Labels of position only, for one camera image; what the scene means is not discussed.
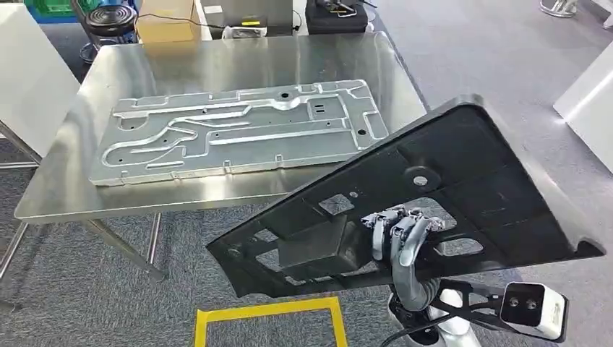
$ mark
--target yellow floor marking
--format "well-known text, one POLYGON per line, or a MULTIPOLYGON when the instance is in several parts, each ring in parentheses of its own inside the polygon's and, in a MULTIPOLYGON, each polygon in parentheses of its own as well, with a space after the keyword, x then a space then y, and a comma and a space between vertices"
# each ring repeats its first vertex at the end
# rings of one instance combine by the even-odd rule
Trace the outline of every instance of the yellow floor marking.
POLYGON ((207 323, 224 320, 240 320, 242 318, 271 316, 274 314, 313 311, 329 309, 332 315, 332 326, 337 347, 347 347, 343 315, 340 313, 338 297, 282 302, 235 309, 219 309, 217 311, 200 311, 196 313, 195 347, 205 347, 207 342, 207 323))

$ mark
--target black cable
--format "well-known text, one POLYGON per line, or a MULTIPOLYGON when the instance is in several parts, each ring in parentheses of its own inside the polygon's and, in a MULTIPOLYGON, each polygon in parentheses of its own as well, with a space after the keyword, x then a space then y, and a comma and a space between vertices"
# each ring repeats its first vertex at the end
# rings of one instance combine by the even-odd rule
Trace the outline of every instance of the black cable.
POLYGON ((295 31, 298 31, 300 29, 300 27, 302 26, 302 16, 295 9, 292 9, 292 11, 293 11, 293 13, 297 14, 298 18, 300 19, 300 24, 298 24, 297 26, 293 27, 293 29, 295 31))
POLYGON ((153 13, 145 13, 142 14, 140 16, 138 16, 135 20, 134 20, 134 26, 136 26, 136 21, 140 18, 143 17, 155 17, 155 18, 160 18, 162 20, 182 20, 184 22, 190 22, 194 25, 199 25, 200 27, 212 27, 215 29, 224 29, 225 27, 222 27, 220 25, 212 25, 212 24, 202 24, 202 23, 198 23, 198 22, 194 22, 193 20, 189 19, 189 18, 178 18, 178 17, 168 17, 168 16, 160 16, 159 14, 153 14, 153 13))
POLYGON ((424 324, 418 327, 407 327, 406 329, 402 329, 401 331, 398 331, 397 333, 390 335, 389 338, 386 338, 385 341, 381 343, 381 347, 387 347, 392 342, 396 341, 399 338, 402 338, 403 336, 407 336, 412 333, 417 333, 418 331, 427 329, 429 327, 434 327, 435 325, 441 324, 443 322, 447 322, 448 320, 454 317, 456 317, 455 314, 447 314, 445 316, 432 320, 431 322, 428 322, 428 324, 424 324))

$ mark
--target aluminum plate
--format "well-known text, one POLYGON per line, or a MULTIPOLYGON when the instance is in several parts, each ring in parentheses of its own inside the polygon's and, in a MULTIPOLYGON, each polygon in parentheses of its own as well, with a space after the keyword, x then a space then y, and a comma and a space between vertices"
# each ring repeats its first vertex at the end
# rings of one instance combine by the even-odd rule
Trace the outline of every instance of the aluminum plate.
POLYGON ((332 163, 386 136, 363 80, 123 99, 90 180, 116 186, 332 163))

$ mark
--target camera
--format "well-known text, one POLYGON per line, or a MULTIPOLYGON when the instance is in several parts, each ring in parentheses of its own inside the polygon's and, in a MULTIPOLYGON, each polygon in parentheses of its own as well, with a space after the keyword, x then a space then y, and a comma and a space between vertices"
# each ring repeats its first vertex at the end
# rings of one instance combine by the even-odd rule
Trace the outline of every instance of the camera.
POLYGON ((540 283, 511 282, 505 289, 500 319, 519 333, 562 342, 568 300, 540 283))

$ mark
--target green crate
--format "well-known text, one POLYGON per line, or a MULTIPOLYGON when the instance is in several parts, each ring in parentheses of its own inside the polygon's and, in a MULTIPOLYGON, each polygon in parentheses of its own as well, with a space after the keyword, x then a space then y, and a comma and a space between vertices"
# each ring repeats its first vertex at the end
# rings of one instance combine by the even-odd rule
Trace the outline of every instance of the green crate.
MULTIPOLYGON (((98 7, 100 0, 79 0, 85 13, 98 7)), ((70 7, 70 0, 25 0, 28 7, 32 7, 42 17, 72 17, 74 13, 70 7)))

